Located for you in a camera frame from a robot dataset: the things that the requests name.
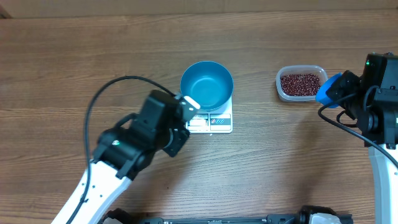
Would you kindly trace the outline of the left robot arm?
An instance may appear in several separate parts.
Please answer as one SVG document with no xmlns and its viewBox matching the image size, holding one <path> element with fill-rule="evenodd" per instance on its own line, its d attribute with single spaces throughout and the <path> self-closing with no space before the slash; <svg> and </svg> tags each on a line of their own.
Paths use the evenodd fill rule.
<svg viewBox="0 0 398 224">
<path fill-rule="evenodd" d="M 152 90 L 138 114 L 101 134 L 87 170 L 53 222 L 98 223 L 157 151 L 178 154 L 190 135 L 185 124 L 199 109 L 189 96 Z"/>
</svg>

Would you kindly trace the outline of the blue plastic scoop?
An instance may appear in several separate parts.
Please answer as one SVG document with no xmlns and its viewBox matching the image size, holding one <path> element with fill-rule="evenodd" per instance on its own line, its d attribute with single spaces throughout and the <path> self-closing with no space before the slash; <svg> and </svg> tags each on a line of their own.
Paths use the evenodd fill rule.
<svg viewBox="0 0 398 224">
<path fill-rule="evenodd" d="M 337 73 L 329 78 L 318 90 L 315 96 L 316 102 L 321 103 L 323 106 L 334 102 L 333 95 L 339 95 L 339 91 L 341 90 L 341 87 L 338 84 L 341 77 L 342 73 Z"/>
</svg>

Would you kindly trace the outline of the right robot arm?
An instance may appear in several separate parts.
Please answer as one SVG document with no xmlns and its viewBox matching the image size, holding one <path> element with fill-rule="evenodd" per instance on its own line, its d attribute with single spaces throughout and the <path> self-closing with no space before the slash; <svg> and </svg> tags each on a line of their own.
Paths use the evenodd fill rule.
<svg viewBox="0 0 398 224">
<path fill-rule="evenodd" d="M 371 53 L 363 74 L 347 70 L 320 89 L 322 109 L 339 106 L 355 124 L 319 117 L 362 140 L 374 180 L 376 223 L 397 223 L 397 56 Z"/>
</svg>

